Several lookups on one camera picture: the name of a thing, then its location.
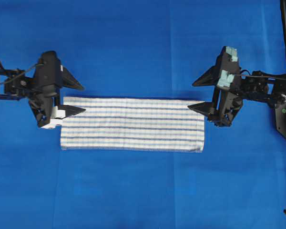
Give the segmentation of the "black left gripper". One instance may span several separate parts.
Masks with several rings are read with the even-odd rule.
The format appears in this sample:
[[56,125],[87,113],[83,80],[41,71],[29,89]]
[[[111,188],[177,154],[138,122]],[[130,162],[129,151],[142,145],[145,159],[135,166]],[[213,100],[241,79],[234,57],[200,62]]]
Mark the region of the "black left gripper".
[[[85,88],[65,68],[62,68],[62,86],[78,91]],[[77,115],[86,111],[71,105],[61,105],[60,96],[45,97],[44,94],[34,94],[29,97],[29,105],[37,121],[37,126],[43,129],[54,129],[62,125],[64,118]]]

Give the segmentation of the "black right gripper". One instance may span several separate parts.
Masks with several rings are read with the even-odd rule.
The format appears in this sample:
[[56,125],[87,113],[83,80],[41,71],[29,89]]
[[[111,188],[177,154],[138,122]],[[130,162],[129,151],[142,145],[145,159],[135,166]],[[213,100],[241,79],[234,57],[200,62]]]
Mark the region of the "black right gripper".
[[[216,67],[210,67],[203,75],[192,83],[193,87],[212,86],[217,82]],[[187,107],[207,117],[217,127],[230,127],[232,121],[243,106],[243,99],[228,91],[215,88],[212,102],[203,102]]]

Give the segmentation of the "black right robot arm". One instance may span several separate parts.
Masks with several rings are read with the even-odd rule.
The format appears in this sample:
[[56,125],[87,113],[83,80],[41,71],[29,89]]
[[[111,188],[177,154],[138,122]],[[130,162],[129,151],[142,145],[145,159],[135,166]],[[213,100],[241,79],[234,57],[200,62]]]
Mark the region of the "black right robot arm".
[[207,117],[215,126],[229,127],[242,108],[243,100],[265,103],[271,108],[286,103],[286,74],[254,71],[246,75],[244,72],[247,70],[230,73],[210,67],[192,86],[213,86],[212,100],[188,108]]

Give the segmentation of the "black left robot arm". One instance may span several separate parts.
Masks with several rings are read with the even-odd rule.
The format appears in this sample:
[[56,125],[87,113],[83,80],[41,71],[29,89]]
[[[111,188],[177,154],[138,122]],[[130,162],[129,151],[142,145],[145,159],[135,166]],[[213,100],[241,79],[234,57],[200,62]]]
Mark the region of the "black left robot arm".
[[42,58],[27,70],[5,69],[0,62],[0,100],[27,98],[37,126],[54,129],[63,119],[86,111],[84,108],[61,103],[60,89],[84,87],[59,63]]

